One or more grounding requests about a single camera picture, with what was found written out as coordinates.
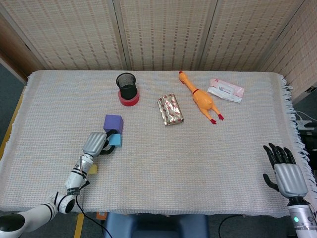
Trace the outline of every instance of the wet wipes package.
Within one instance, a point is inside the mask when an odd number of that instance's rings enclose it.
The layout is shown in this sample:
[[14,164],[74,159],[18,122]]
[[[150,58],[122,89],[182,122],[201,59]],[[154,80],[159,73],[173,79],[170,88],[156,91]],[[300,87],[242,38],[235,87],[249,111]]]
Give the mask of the wet wipes package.
[[222,99],[240,103],[242,100],[244,88],[217,78],[212,78],[210,81],[208,92]]

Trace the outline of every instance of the rubber chicken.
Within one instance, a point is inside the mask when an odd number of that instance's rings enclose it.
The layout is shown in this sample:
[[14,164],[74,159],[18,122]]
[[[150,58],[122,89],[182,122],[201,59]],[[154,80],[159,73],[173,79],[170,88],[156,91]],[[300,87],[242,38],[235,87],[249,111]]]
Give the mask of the rubber chicken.
[[193,99],[197,106],[199,107],[200,111],[211,121],[212,124],[217,124],[217,122],[212,119],[212,117],[209,115],[208,110],[212,109],[215,113],[217,113],[220,120],[223,120],[223,116],[218,111],[217,107],[213,103],[213,100],[211,96],[198,88],[196,88],[191,81],[189,81],[187,75],[180,71],[179,72],[179,80],[186,84],[186,86],[192,91]]

